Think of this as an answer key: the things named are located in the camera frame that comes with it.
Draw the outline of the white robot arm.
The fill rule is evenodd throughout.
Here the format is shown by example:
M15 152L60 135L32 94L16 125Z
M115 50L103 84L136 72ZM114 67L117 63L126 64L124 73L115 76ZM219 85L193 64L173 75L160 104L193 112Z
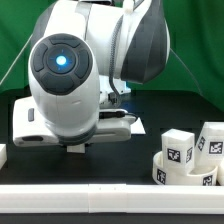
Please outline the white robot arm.
M38 18L28 61L33 128L25 141L78 145L124 141L132 114L116 83L146 83L165 68L162 0L57 0Z

